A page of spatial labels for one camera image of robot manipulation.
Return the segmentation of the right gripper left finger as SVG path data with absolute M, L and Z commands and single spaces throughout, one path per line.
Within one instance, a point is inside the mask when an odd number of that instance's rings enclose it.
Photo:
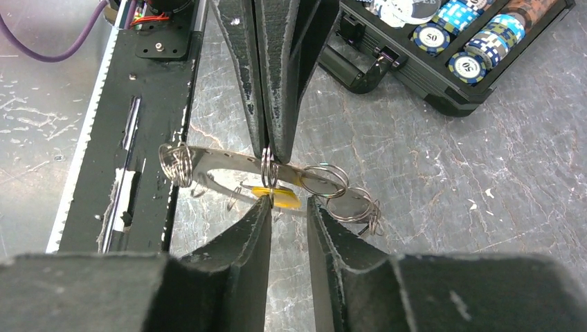
M 262 331 L 271 205 L 182 258 L 19 255 L 1 261 L 2 331 Z

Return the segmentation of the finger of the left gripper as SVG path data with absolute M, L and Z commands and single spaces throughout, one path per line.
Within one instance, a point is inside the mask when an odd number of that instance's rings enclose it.
M 231 54 L 251 146 L 259 158 L 269 139 L 264 118 L 254 2 L 218 0 L 212 2 L 212 8 Z
M 339 1 L 256 1 L 261 146 L 291 160 L 300 105 L 340 17 Z

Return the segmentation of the large metal keyring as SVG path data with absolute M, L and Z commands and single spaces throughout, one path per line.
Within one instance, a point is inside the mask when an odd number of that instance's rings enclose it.
M 240 183 L 270 189 L 279 185 L 290 188 L 296 195 L 305 191 L 317 197 L 340 223 L 363 225 L 359 236 L 383 235 L 379 201 L 369 191 L 351 185 L 348 173 L 331 163 L 299 168 L 278 163 L 269 148 L 263 150 L 261 158 L 255 158 L 184 142 L 177 146 L 163 144 L 158 154 L 161 169 L 173 185 L 192 189 L 193 197 L 202 196 L 208 190 L 223 194 L 228 197 L 227 210 L 237 201 L 252 203 L 258 199 Z M 301 213 L 301 207 L 295 210 L 275 207 L 273 194 L 266 197 L 274 208 Z

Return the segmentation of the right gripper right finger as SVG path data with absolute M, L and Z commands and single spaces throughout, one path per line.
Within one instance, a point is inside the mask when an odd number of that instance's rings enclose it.
M 307 241 L 317 331 L 586 330 L 586 296 L 544 255 L 389 255 L 316 197 Z

